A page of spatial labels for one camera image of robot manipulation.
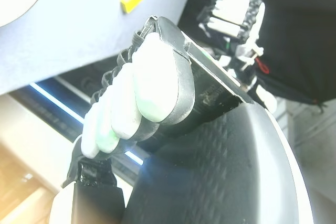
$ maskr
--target black fabric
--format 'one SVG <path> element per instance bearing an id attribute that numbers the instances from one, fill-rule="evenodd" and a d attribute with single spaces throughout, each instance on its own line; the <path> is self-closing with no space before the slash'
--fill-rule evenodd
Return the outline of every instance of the black fabric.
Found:
<path id="1" fill-rule="evenodd" d="M 197 15 L 211 0 L 188 0 L 179 26 L 189 36 L 209 45 L 198 28 Z M 263 0 L 266 12 L 258 45 L 258 72 L 274 95 L 319 104 L 336 98 L 336 0 Z"/>
<path id="2" fill-rule="evenodd" d="M 260 142 L 266 143 L 262 150 L 270 153 L 271 160 L 260 159 L 263 153 L 256 147 Z M 260 177 L 261 161 L 281 173 L 280 187 L 272 190 L 273 184 L 266 181 L 269 176 Z M 147 159 L 122 223 L 269 224 L 260 222 L 268 213 L 260 208 L 259 190 L 282 195 L 281 200 L 272 194 L 264 199 L 271 205 L 276 201 L 272 224 L 298 223 L 295 186 L 279 137 L 261 106 L 242 104 L 171 139 Z"/>

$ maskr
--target robotic arm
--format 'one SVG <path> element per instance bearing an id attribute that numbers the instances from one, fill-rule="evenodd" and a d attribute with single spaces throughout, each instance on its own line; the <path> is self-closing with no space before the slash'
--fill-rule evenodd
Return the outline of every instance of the robotic arm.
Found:
<path id="1" fill-rule="evenodd" d="M 118 65 L 103 76 L 103 89 L 94 95 L 82 136 L 73 149 L 64 189 L 54 199 L 50 223 L 134 223 L 129 216 L 137 223 L 163 223 L 171 215 L 175 223 L 185 223 L 187 213 L 192 223 L 196 223 L 195 220 L 214 223 L 214 219 L 218 223 L 224 220 L 231 220 L 230 223 L 238 223 L 232 220 L 261 224 L 313 223 L 300 170 L 272 116 L 255 104 L 239 87 L 239 82 L 171 21 L 150 17 L 143 29 L 135 33 L 132 46 L 119 54 Z M 176 196 L 172 194 L 169 198 L 165 190 L 159 200 L 150 197 L 152 192 L 146 191 L 145 183 L 148 180 L 142 176 L 138 181 L 142 188 L 135 186 L 129 202 L 133 210 L 124 212 L 122 190 L 117 187 L 109 157 L 152 137 L 166 137 L 174 146 L 170 150 L 175 150 L 180 143 L 193 146 L 195 156 L 191 155 L 186 163 L 190 163 L 196 177 L 190 182 L 189 177 L 184 178 L 185 183 L 181 185 L 190 185 L 191 190 L 195 187 L 191 195 L 197 196 L 202 191 L 197 201 L 222 204 L 222 212 L 216 214 L 215 206 L 204 206 L 199 209 L 202 215 L 192 215 L 195 208 L 191 200 L 187 200 L 179 207 L 184 217 L 178 219 L 178 213 L 161 205 L 170 202 L 166 206 L 171 207 Z M 222 158 L 209 157 L 211 151 Z M 167 156 L 166 152 L 160 157 L 173 164 L 168 175 L 158 172 L 165 171 L 165 166 L 153 168 L 156 164 L 152 160 L 142 167 L 151 174 L 149 181 L 154 184 L 149 188 L 155 190 L 156 195 L 160 195 L 156 185 L 184 167 L 185 155 L 178 160 L 173 155 L 169 152 Z M 207 171 L 204 164 L 216 168 Z M 248 186 L 234 190 L 230 203 L 222 193 L 213 194 L 214 190 L 221 191 L 224 177 L 211 177 L 212 172 L 223 174 L 228 187 Z M 201 183 L 202 180 L 200 187 L 195 185 L 198 175 L 204 177 L 204 173 L 209 176 L 207 181 L 212 181 L 211 187 Z M 239 181 L 237 174 L 250 176 Z M 174 186 L 173 191 L 180 194 L 181 185 Z M 145 194 L 146 199 L 139 197 L 139 193 Z M 224 209 L 228 209 L 225 204 L 233 203 L 249 209 L 224 214 Z M 141 209 L 138 217 L 134 206 Z"/>

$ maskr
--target light strip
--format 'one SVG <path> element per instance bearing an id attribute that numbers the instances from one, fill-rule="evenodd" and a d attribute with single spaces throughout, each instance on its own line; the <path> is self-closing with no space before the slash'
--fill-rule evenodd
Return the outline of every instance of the light strip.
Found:
<path id="1" fill-rule="evenodd" d="M 131 159 L 133 159 L 135 162 L 137 162 L 139 165 L 143 165 L 143 160 L 136 156 L 134 153 L 127 151 L 125 152 L 127 156 L 129 156 Z"/>
<path id="2" fill-rule="evenodd" d="M 37 92 L 39 92 L 44 97 L 48 98 L 53 104 L 57 105 L 60 109 L 67 112 L 69 115 L 71 115 L 74 119 L 76 119 L 78 122 L 84 124 L 84 118 L 82 118 L 79 114 L 77 114 L 75 111 L 70 109 L 69 107 L 65 106 L 63 103 L 61 103 L 59 100 L 57 100 L 55 97 L 53 97 L 51 94 L 49 94 L 46 90 L 41 88 L 36 83 L 32 82 L 29 84 L 33 89 L 35 89 Z"/>
<path id="3" fill-rule="evenodd" d="M 33 89 L 35 89 L 37 92 L 39 92 L 41 95 L 43 95 L 45 98 L 47 98 L 49 101 L 51 101 L 53 104 L 57 105 L 60 109 L 71 115 L 74 119 L 76 119 L 81 124 L 84 124 L 84 118 L 82 118 L 79 114 L 77 114 L 75 111 L 70 109 L 69 107 L 65 106 L 63 103 L 61 103 L 59 100 L 57 100 L 55 97 L 53 97 L 51 94 L 49 94 L 46 90 L 41 88 L 36 83 L 32 82 L 29 84 Z M 132 160 L 137 162 L 139 165 L 143 164 L 143 160 L 136 156 L 134 153 L 127 151 L 125 154 L 130 157 Z"/>

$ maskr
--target table surface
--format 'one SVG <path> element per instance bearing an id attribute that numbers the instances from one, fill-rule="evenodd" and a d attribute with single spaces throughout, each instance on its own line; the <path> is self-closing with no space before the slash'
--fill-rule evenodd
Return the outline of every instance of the table surface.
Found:
<path id="1" fill-rule="evenodd" d="M 0 94 L 117 54 L 150 15 L 177 23 L 187 0 L 38 0 L 0 27 Z"/>

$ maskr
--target red loop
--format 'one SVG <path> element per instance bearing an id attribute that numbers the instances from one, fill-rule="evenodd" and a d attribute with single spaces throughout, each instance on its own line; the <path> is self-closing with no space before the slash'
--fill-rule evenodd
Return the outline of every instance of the red loop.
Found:
<path id="1" fill-rule="evenodd" d="M 269 68 L 265 64 L 263 64 L 258 58 L 256 58 L 256 62 L 263 73 L 269 74 Z"/>

